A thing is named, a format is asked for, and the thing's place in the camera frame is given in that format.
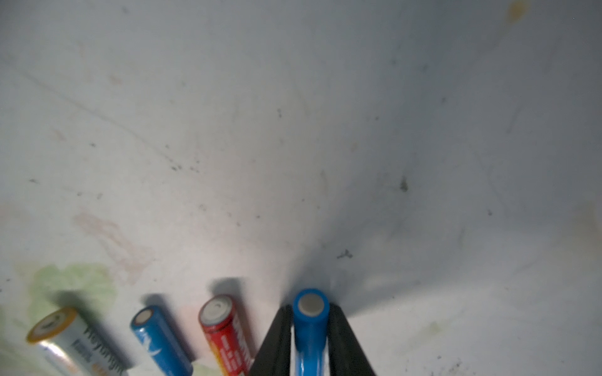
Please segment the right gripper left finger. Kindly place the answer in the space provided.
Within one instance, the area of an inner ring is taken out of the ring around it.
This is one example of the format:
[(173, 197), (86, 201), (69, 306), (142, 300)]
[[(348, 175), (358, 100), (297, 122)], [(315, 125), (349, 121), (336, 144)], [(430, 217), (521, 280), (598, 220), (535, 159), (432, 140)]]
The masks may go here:
[(260, 346), (250, 376), (290, 376), (293, 308), (281, 307)]

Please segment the white orange AA battery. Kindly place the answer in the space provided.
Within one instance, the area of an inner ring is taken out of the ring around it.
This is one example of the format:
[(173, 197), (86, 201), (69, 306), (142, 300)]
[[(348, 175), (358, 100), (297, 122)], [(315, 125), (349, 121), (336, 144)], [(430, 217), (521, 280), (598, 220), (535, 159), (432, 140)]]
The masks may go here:
[(26, 342), (62, 375), (127, 375), (116, 352), (73, 307), (41, 319)]

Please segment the red AA battery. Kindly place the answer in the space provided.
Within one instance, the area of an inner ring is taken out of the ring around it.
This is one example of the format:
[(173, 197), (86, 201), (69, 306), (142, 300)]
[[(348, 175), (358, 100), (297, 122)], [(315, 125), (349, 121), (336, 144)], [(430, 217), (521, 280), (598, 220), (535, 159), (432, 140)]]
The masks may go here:
[(217, 295), (208, 300), (198, 322), (223, 375), (248, 375), (252, 357), (233, 298)]

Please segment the blue battery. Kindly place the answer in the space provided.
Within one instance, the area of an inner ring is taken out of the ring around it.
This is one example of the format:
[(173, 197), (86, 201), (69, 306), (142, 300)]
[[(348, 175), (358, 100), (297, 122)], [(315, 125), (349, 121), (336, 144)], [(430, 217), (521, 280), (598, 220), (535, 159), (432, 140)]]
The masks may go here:
[(193, 366), (157, 305), (139, 311), (130, 322), (130, 330), (164, 375), (191, 376)]
[(315, 288), (302, 290), (293, 302), (296, 375), (324, 374), (329, 301)]

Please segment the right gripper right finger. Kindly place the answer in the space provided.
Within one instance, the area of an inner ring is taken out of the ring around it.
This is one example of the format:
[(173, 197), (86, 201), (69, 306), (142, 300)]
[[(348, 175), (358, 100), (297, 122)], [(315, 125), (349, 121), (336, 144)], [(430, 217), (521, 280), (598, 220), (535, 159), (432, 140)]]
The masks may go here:
[(333, 303), (327, 330), (331, 376), (376, 376), (343, 310)]

